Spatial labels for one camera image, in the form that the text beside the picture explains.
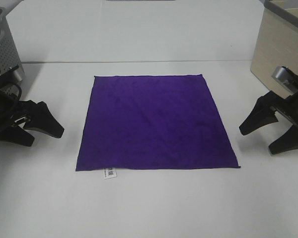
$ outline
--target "purple cloth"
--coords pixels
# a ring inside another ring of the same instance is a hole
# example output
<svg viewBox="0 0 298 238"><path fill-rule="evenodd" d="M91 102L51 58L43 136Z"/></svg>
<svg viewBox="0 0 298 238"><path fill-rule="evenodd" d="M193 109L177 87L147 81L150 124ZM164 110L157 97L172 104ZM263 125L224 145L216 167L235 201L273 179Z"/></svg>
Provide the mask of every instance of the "purple cloth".
<svg viewBox="0 0 298 238"><path fill-rule="evenodd" d="M95 77L76 171L239 168L202 75Z"/></svg>

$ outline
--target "towel label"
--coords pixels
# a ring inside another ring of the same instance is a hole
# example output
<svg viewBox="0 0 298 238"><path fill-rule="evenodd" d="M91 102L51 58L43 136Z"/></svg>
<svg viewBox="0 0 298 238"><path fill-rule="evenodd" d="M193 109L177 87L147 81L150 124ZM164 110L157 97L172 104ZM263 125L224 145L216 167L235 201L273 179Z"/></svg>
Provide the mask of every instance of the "towel label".
<svg viewBox="0 0 298 238"><path fill-rule="evenodd" d="M104 179L111 179L117 177L115 168L105 168L104 169Z"/></svg>

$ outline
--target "white tabletop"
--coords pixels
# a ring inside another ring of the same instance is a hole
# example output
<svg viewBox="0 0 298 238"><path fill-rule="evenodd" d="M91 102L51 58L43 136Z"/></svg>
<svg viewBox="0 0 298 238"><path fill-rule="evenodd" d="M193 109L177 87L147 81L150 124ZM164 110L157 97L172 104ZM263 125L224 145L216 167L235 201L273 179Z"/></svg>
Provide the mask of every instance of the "white tabletop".
<svg viewBox="0 0 298 238"><path fill-rule="evenodd" d="M258 0L25 0L8 16L23 61L251 60Z"/></svg>
<svg viewBox="0 0 298 238"><path fill-rule="evenodd" d="M0 143L0 238L298 238L298 150L271 156L282 119L248 136L238 126L267 89L250 61L25 64L25 99L65 127ZM241 169L75 172L94 75L200 74Z"/></svg>

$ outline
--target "black cable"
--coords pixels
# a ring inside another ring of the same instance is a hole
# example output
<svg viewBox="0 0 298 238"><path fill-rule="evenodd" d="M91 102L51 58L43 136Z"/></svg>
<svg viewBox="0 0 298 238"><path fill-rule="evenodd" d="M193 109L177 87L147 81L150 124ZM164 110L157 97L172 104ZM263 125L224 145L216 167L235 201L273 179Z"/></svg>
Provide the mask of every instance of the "black cable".
<svg viewBox="0 0 298 238"><path fill-rule="evenodd" d="M0 114L0 118L8 116L11 113L11 111L16 108L16 106L20 100L21 94L22 94L22 89L19 85L17 85L14 82L8 82L8 84L14 85L19 90L19 92L18 92L18 95L17 95L16 99L14 100L12 106L9 109L7 109L4 113ZM3 96L8 97L8 95L3 93L2 91L0 91L0 94L3 94Z"/></svg>

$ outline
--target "perforated metal panel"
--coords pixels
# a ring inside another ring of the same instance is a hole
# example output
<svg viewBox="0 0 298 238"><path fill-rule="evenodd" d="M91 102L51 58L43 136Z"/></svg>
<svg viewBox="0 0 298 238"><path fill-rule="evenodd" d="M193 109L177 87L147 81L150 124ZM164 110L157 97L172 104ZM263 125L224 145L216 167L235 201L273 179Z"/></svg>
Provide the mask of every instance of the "perforated metal panel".
<svg viewBox="0 0 298 238"><path fill-rule="evenodd" d="M7 72L16 65L21 65L9 26L6 20L2 21L0 34L0 74Z"/></svg>

